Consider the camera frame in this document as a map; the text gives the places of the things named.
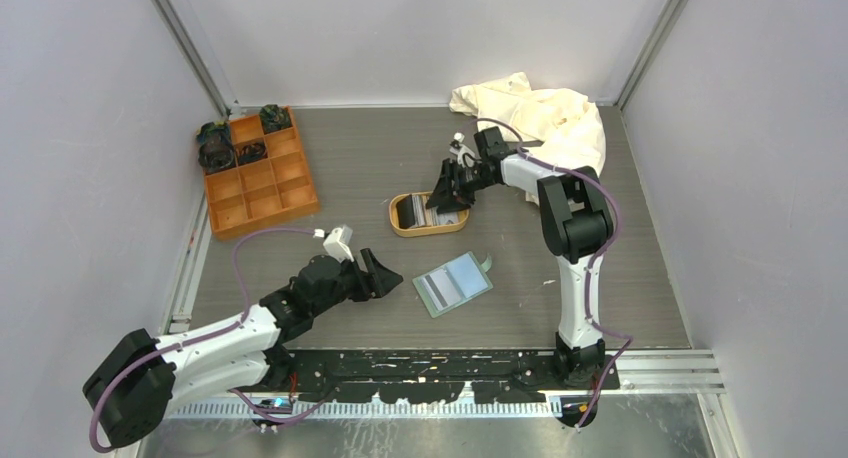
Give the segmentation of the tan oval card tray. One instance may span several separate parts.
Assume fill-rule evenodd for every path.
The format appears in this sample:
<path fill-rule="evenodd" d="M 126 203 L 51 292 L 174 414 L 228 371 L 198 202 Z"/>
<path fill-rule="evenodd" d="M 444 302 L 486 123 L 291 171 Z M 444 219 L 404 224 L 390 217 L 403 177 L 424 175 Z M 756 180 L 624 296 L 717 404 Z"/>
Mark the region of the tan oval card tray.
<path fill-rule="evenodd" d="M 416 195 L 425 195 L 429 198 L 429 192 L 416 192 L 416 193 L 406 193 L 397 195 L 389 202 L 388 214 L 389 214 L 389 222 L 393 229 L 393 231 L 400 237 L 404 238 L 414 238 L 414 237 L 423 237 L 429 235 L 437 235 L 437 234 L 446 234 L 453 233 L 462 230 L 468 222 L 470 211 L 462 210 L 457 212 L 461 218 L 461 221 L 457 225 L 450 226 L 438 226 L 438 227 L 423 227 L 417 229 L 400 229 L 397 224 L 397 214 L 395 210 L 395 205 L 397 202 L 405 195 L 408 194 L 416 194 Z"/>

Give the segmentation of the white credit card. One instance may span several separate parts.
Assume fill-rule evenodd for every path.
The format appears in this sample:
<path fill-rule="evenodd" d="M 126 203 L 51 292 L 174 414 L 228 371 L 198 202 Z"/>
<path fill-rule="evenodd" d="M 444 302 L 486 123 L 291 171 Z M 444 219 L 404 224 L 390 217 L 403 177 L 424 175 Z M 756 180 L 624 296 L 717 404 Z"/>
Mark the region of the white credit card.
<path fill-rule="evenodd" d="M 445 269 L 435 270 L 423 278 L 437 310 L 444 310 L 460 303 L 464 295 Z"/>

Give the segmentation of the green card holder wallet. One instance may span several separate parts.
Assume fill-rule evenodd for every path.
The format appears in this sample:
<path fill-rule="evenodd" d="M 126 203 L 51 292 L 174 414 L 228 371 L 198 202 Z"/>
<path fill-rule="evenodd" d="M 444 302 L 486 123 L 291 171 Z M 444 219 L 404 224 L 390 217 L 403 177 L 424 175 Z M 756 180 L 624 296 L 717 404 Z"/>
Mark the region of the green card holder wallet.
<path fill-rule="evenodd" d="M 490 291 L 492 257 L 480 261 L 467 252 L 413 279 L 412 283 L 431 318 L 440 317 Z"/>

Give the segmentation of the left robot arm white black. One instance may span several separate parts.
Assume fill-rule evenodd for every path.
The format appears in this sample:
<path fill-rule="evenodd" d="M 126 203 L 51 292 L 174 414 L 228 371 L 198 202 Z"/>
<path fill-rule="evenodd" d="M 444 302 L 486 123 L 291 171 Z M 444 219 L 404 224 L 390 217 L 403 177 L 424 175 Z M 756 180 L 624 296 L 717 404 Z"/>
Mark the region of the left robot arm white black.
<path fill-rule="evenodd" d="M 91 447 L 109 453 L 134 444 L 182 406 L 219 392 L 282 389 L 292 375 L 286 342 L 332 307 L 382 298 L 402 281 L 368 248 L 359 258 L 317 255 L 233 318 L 175 335 L 127 333 L 82 387 L 92 408 Z"/>

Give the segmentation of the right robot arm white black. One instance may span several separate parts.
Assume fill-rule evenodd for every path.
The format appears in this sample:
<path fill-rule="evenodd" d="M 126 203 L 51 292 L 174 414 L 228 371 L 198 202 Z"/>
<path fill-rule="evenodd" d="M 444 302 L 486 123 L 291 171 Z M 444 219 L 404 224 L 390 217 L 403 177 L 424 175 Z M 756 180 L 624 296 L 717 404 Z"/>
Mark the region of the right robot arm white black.
<path fill-rule="evenodd" d="M 598 275 L 616 237 L 618 207 L 591 167 L 566 169 L 523 147 L 511 148 L 497 126 L 476 132 L 474 142 L 470 149 L 463 134 L 454 135 L 427 205 L 439 212 L 463 211 L 474 204 L 476 192 L 496 184 L 537 199 L 543 239 L 560 272 L 553 372 L 565 387 L 580 388 L 605 364 L 596 317 Z"/>

